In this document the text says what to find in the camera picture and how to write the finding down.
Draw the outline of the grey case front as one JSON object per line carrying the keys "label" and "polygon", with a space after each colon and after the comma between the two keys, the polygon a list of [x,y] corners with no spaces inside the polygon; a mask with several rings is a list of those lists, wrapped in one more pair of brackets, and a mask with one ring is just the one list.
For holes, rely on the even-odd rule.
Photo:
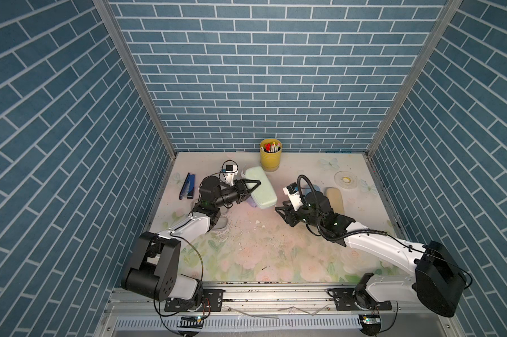
{"label": "grey case front", "polygon": [[276,205],[276,192],[262,167],[246,168],[242,171],[241,177],[262,182],[262,185],[250,196],[256,202],[259,209],[268,209]]}

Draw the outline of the beige zippered umbrella case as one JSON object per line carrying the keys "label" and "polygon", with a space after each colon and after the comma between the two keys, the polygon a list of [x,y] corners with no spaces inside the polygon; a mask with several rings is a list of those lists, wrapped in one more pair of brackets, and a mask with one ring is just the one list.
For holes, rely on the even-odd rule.
{"label": "beige zippered umbrella case", "polygon": [[325,196],[335,213],[345,214],[345,207],[341,191],[338,188],[326,188]]}

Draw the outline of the lilac umbrella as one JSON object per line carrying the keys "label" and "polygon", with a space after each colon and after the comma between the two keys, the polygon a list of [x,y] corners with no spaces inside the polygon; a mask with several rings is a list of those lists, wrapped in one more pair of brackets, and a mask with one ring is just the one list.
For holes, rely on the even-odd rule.
{"label": "lilac umbrella", "polygon": [[256,208],[256,207],[257,207],[257,204],[256,204],[256,202],[253,200],[253,198],[252,198],[252,197],[248,198],[248,199],[246,200],[246,202],[247,202],[247,204],[248,204],[248,205],[250,205],[250,206],[251,206],[251,207],[253,207],[253,208]]}

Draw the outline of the grey umbrella case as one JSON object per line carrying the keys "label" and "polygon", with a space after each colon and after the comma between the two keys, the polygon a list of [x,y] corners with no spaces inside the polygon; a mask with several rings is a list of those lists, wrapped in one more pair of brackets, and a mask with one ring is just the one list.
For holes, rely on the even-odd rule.
{"label": "grey umbrella case", "polygon": [[228,226],[228,218],[222,216],[218,219],[217,223],[212,228],[213,231],[224,231]]}

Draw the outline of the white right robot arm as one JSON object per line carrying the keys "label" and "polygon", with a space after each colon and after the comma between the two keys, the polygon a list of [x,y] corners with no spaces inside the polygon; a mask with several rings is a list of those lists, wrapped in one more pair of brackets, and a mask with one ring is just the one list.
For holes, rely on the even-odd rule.
{"label": "white right robot arm", "polygon": [[465,272],[439,242],[401,240],[336,213],[329,199],[318,191],[297,192],[276,212],[291,227],[304,223],[316,227],[326,241],[376,256],[399,268],[403,276],[366,273],[354,288],[357,306],[372,310],[388,301],[421,303],[442,317],[453,317],[468,286]]}

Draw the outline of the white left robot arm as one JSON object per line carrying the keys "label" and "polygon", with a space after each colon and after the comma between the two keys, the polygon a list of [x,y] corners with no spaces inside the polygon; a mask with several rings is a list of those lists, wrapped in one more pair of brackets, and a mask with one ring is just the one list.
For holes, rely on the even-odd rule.
{"label": "white left robot arm", "polygon": [[250,198],[262,183],[239,179],[232,185],[208,176],[201,181],[199,199],[189,216],[174,227],[159,233],[144,232],[135,242],[124,268],[121,288],[161,302],[178,299],[200,305],[202,279],[178,274],[182,245],[212,230],[220,220],[221,209]]}

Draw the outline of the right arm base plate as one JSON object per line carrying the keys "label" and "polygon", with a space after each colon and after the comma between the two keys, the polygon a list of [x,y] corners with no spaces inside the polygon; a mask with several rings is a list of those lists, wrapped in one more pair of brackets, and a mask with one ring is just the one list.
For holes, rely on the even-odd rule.
{"label": "right arm base plate", "polygon": [[326,292],[333,299],[337,311],[392,310],[391,302],[377,302],[368,293],[353,288],[331,288]]}

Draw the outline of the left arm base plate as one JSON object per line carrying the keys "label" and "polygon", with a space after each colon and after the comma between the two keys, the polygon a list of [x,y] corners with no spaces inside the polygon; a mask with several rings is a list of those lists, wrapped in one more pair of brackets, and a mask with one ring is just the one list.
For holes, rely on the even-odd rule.
{"label": "left arm base plate", "polygon": [[187,312],[193,310],[202,312],[204,305],[207,305],[205,312],[220,312],[223,302],[223,289],[204,289],[202,293],[196,293],[193,299],[185,300],[173,298],[166,300],[164,311],[166,313]]}

